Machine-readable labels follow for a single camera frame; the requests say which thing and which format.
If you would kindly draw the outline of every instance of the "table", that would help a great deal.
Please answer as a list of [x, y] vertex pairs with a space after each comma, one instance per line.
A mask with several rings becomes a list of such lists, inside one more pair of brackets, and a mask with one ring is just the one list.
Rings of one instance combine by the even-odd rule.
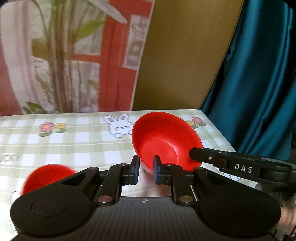
[[[187, 121], [198, 133], [204, 147], [235, 151], [202, 111], [161, 111], [174, 114]], [[130, 163], [135, 154], [131, 135], [127, 131], [121, 137], [115, 137], [109, 132], [107, 122], [117, 121], [121, 116], [128, 119], [132, 127], [140, 116], [149, 112], [152, 111], [0, 117], [1, 240], [10, 240], [14, 236], [9, 216], [12, 199], [17, 196], [26, 177], [34, 169], [46, 164], [58, 163], [70, 166], [76, 171], [90, 166], [107, 170], [114, 164]], [[202, 167], [223, 175], [210, 164], [203, 163]], [[228, 177], [253, 188], [257, 184], [233, 176]], [[138, 184], [127, 185], [122, 189], [122, 196], [168, 195], [170, 196], [170, 187], [155, 185], [153, 176], [143, 168], [140, 168]]]

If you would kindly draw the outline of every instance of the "screw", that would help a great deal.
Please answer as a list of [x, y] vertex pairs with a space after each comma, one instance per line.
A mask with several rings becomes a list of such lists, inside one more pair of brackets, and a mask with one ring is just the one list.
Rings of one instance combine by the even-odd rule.
[[102, 203], [111, 202], [112, 201], [112, 197], [107, 196], [107, 195], [99, 196], [98, 197], [98, 201], [99, 202], [102, 202]]
[[179, 198], [181, 202], [188, 203], [193, 201], [193, 197], [189, 195], [184, 195]]

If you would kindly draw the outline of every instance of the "curtain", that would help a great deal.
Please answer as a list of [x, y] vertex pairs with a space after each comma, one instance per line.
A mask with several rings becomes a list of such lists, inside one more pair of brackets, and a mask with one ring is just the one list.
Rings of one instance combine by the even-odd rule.
[[237, 152], [288, 159], [296, 120], [296, 31], [284, 1], [245, 0], [201, 108]]

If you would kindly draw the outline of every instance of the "pink flower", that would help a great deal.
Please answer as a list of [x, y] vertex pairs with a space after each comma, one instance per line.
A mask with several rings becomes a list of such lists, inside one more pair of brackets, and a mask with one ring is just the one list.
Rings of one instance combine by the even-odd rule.
[[201, 124], [202, 123], [202, 120], [200, 118], [198, 118], [198, 117], [192, 117], [192, 120], [194, 122], [196, 122], [197, 124]]
[[39, 126], [39, 131], [40, 132], [51, 131], [53, 127], [54, 127], [54, 124], [47, 121], [44, 124], [41, 124]]

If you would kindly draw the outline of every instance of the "ribbed black surface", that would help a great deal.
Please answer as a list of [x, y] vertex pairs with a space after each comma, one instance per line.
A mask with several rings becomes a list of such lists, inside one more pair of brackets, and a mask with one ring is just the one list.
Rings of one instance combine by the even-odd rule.
[[[113, 206], [98, 208], [85, 226], [71, 234], [49, 239], [19, 235], [13, 239], [13, 241], [37, 240], [234, 241], [237, 239], [213, 232], [199, 220], [192, 208], [177, 206], [170, 197], [121, 197]], [[271, 235], [251, 240], [275, 241]]]

